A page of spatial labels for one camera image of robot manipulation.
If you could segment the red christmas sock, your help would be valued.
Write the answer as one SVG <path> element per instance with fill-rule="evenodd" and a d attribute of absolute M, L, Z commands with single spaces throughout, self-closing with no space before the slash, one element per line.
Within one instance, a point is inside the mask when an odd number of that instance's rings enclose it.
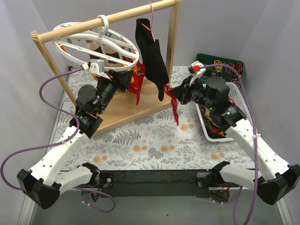
<path fill-rule="evenodd" d="M 171 86 L 169 86 L 167 84 L 164 85 L 165 94 L 171 98 L 173 116 L 174 116 L 175 122 L 178 126 L 180 124 L 179 123 L 179 115 L 178 115 L 178 112 L 177 112 L 178 103 L 177 103 L 176 97 L 171 93 L 171 89 L 172 89 Z"/>

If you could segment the white round clip hanger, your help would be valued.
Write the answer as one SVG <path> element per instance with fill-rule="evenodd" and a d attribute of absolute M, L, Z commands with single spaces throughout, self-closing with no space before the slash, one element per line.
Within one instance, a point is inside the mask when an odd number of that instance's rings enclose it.
<path fill-rule="evenodd" d="M 77 65 L 87 61 L 73 56 L 66 49 L 88 54 L 90 60 L 103 60 L 105 71 L 110 69 L 124 71 L 134 68 L 140 59 L 137 47 L 128 38 L 109 29 L 109 22 L 105 15 L 99 15 L 98 18 L 104 21 L 104 26 L 99 27 L 98 32 L 87 30 L 64 37 L 62 40 L 56 39 L 53 42 L 56 49 L 62 56 Z"/>

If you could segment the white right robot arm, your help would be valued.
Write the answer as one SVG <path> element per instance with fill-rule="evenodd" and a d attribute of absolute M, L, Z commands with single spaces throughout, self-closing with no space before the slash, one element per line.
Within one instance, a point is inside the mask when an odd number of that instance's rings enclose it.
<path fill-rule="evenodd" d="M 190 101 L 210 112 L 210 119 L 221 131 L 232 138 L 247 155 L 258 164 L 258 172 L 241 169 L 229 162 L 214 166 L 207 181 L 217 186 L 235 183 L 256 192 L 267 204 L 274 205 L 295 188 L 300 180 L 300 166 L 290 165 L 259 136 L 253 133 L 253 123 L 246 114 L 229 99 L 230 87 L 221 77 L 210 77 L 206 85 L 192 76 L 184 79 L 170 93 L 181 104 Z"/>

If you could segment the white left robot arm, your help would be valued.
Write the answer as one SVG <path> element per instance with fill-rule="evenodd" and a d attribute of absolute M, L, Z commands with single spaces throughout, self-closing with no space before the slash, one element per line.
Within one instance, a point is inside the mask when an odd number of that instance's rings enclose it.
<path fill-rule="evenodd" d="M 60 173 L 63 165 L 97 131 L 104 112 L 117 90 L 126 92 L 134 72 L 108 71 L 97 86 L 82 86 L 77 94 L 75 117 L 62 137 L 49 152 L 28 171 L 22 169 L 17 179 L 22 191 L 42 209 L 50 208 L 64 192 L 79 185 L 96 188 L 100 185 L 100 170 L 91 163 Z"/>

